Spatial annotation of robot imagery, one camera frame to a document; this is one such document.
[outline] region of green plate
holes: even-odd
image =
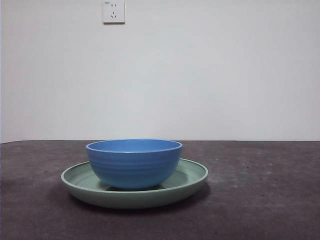
[[[125,191],[101,182],[83,162],[64,170],[63,183],[77,199],[112,209],[145,209],[173,204],[197,192],[208,176],[208,169],[191,160],[180,159],[174,173],[152,188]]]

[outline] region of wall outlet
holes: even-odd
[[[104,24],[124,24],[126,15],[125,0],[105,0],[103,1]]]

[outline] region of table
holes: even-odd
[[[4,240],[319,240],[320,142],[181,141],[207,166],[192,197],[119,210],[86,204],[61,182],[93,141],[1,144]]]

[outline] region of wall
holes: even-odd
[[[3,143],[320,140],[319,1],[102,2],[1,1]]]

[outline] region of bowl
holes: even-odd
[[[145,189],[162,183],[176,169],[182,144],[161,139],[119,139],[86,146],[95,175],[120,189]]]

